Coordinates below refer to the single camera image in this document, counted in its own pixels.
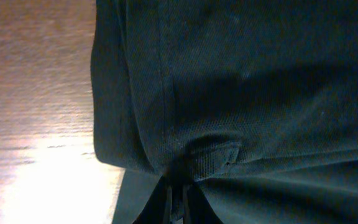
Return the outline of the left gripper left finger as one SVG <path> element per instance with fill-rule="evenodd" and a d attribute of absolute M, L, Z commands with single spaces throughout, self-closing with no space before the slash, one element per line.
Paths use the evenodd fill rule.
<path fill-rule="evenodd" d="M 132 224 L 171 224 L 172 188 L 165 177 L 157 182 L 145 207 Z"/>

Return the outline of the black t-shirt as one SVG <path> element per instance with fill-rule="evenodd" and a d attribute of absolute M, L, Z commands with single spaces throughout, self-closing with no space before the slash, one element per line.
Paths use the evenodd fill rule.
<path fill-rule="evenodd" d="M 96 1 L 94 151 L 114 223 L 161 177 L 223 223 L 358 223 L 358 0 Z"/>

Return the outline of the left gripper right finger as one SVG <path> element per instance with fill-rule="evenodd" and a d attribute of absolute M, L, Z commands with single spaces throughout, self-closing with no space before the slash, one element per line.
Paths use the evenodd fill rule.
<path fill-rule="evenodd" d="M 223 224 L 197 185 L 183 186 L 184 224 Z"/>

